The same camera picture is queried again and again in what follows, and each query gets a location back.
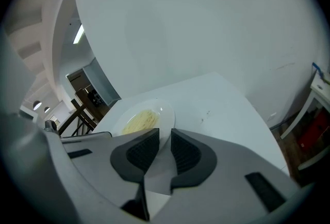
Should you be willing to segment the blue clip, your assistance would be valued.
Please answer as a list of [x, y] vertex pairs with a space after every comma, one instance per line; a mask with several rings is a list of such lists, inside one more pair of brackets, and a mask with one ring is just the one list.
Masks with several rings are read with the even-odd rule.
[[312, 63], [312, 66], [316, 69], [316, 71], [319, 73], [319, 76], [322, 78], [324, 76], [324, 73], [320, 69], [320, 67], [315, 62]]

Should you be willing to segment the small white side table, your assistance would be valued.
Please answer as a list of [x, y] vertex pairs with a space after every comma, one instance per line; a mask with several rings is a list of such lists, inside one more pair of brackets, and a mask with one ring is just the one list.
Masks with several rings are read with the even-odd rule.
[[[310, 85], [310, 89], [311, 91], [305, 104], [303, 105], [302, 109], [300, 110], [296, 118], [293, 120], [293, 122], [280, 136], [281, 139], [284, 139], [286, 136], [288, 136], [288, 134], [294, 129], [294, 127], [304, 116], [304, 114], [306, 113], [306, 111], [308, 110], [309, 106], [313, 101], [317, 101], [318, 103], [320, 103], [325, 108], [325, 110], [327, 110], [330, 113], [330, 85], [321, 78], [319, 73], [315, 74], [313, 81]], [[303, 171], [315, 165], [322, 158], [326, 157], [329, 153], [330, 153], [330, 146], [327, 146], [324, 150], [322, 150], [320, 153], [318, 153], [311, 159], [305, 161], [304, 163], [301, 163], [298, 166], [298, 170]]]

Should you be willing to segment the ceiling tube light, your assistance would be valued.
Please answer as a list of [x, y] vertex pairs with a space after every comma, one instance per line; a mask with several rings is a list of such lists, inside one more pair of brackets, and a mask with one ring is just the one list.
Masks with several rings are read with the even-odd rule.
[[76, 33], [76, 36], [73, 40], [73, 44], [78, 44], [79, 43], [79, 41], [80, 41], [81, 37], [83, 36], [84, 32], [85, 32], [84, 27], [81, 24], [78, 31], [77, 31], [77, 33]]

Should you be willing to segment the black stair railing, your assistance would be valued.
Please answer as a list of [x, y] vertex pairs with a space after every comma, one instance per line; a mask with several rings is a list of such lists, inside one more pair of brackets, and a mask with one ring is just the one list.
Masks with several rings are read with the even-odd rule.
[[76, 109], [58, 129], [58, 134], [62, 138], [87, 135], [96, 128], [95, 119], [90, 118], [85, 111], [86, 106], [79, 105], [75, 99], [71, 103]]

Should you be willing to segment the red box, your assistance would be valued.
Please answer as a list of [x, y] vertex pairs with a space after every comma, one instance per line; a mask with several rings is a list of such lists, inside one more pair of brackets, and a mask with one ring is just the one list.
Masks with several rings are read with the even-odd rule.
[[303, 151], [310, 149], [317, 140], [330, 128], [330, 114], [321, 110], [312, 120], [307, 130], [299, 138], [298, 144]]

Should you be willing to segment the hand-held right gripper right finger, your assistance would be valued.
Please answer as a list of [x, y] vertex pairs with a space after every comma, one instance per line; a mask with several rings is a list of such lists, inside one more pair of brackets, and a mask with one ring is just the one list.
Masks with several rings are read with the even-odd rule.
[[307, 192], [242, 145], [173, 129], [177, 176], [153, 224], [286, 224]]

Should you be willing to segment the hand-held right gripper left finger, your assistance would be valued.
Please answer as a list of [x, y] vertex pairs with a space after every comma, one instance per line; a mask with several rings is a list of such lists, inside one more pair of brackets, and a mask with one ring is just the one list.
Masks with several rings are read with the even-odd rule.
[[149, 220], [144, 176], [159, 151], [159, 129], [112, 137], [109, 132], [62, 139], [82, 176], [120, 209]]

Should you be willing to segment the white round plate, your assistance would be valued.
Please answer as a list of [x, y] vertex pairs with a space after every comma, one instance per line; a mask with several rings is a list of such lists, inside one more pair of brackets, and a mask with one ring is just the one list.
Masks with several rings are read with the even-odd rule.
[[139, 112], [148, 109], [158, 114], [158, 122], [155, 124], [154, 128], [159, 129], [159, 148], [162, 149], [170, 137], [171, 129], [175, 125], [175, 112], [168, 102], [161, 99], [146, 100], [131, 107], [119, 118], [112, 129], [112, 135], [123, 135], [122, 129], [129, 120]]

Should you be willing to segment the white microwave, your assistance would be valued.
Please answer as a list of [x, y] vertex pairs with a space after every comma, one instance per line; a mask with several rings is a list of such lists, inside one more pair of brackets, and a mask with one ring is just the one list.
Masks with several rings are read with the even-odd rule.
[[[108, 132], [116, 137], [111, 132], [119, 118], [134, 105], [151, 99], [161, 99], [172, 106], [175, 112], [173, 128], [247, 147], [289, 177], [284, 156], [259, 114], [233, 85], [216, 73], [118, 101], [99, 123], [95, 134]], [[176, 169], [170, 144], [169, 137], [145, 176], [148, 195], [165, 198], [171, 195], [170, 180], [176, 175]], [[75, 167], [65, 148], [54, 158], [59, 161], [57, 171], [66, 190], [81, 192], [82, 185], [93, 188]]]

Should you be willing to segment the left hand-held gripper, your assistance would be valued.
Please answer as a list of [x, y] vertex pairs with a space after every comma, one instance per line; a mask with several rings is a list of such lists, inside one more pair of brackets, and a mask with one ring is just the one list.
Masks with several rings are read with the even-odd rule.
[[44, 128], [44, 130], [47, 131], [47, 132], [55, 133], [58, 136], [60, 136], [59, 135], [59, 132], [57, 130], [57, 125], [56, 125], [56, 123], [53, 120], [46, 120], [45, 121], [45, 128]]

